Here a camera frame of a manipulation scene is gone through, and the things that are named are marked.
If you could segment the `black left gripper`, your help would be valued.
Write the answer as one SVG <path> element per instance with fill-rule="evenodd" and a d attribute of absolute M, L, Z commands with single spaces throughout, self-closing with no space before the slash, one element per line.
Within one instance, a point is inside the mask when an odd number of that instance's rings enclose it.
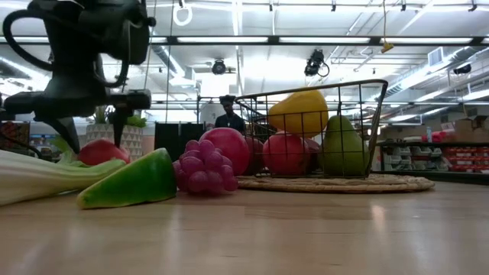
<path fill-rule="evenodd" d="M 41 19 L 47 32 L 51 61 L 39 60 L 15 40 L 12 25 L 25 18 Z M 9 47 L 30 64 L 52 73 L 42 92 L 9 96 L 5 110 L 15 114 L 34 112 L 79 153 L 73 116 L 91 115 L 109 103 L 108 89 L 125 83 L 128 68 L 147 58 L 151 17 L 145 0 L 32 1 L 3 21 Z M 113 115 L 114 143 L 120 147 L 128 110 Z"/>

